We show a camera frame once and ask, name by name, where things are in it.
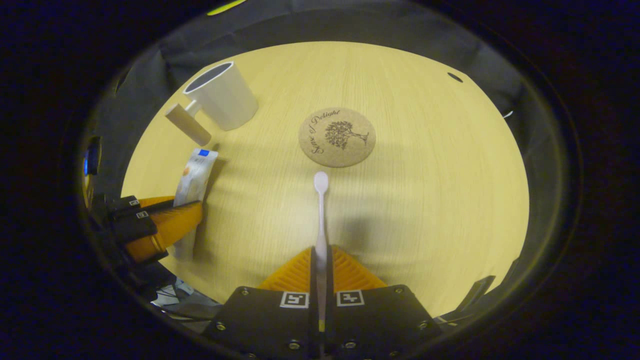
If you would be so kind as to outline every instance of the light wood surface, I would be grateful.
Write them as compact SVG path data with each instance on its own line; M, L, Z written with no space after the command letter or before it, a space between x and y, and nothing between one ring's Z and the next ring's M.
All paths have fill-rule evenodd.
M164 266L219 302L237 286L257 286L314 244L313 176L323 170L329 242L387 284L408 285L432 316L455 309L474 281L502 282L522 249L529 193L508 126L471 79L415 54L348 42L280 45L219 63L229 60L259 109L231 131L196 115L212 135L205 148L220 156L193 260L169 256ZM164 117L172 104L189 104L183 88L140 139L122 196L175 194L197 147ZM300 124L329 107L358 111L375 127L363 162L328 168L301 151Z

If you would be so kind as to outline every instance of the white mug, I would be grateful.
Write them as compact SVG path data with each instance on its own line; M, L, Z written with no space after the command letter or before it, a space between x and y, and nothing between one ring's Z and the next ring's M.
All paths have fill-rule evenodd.
M182 93L191 99L185 108L191 118L202 109L222 130L242 126L258 110L258 102L233 61L207 70Z

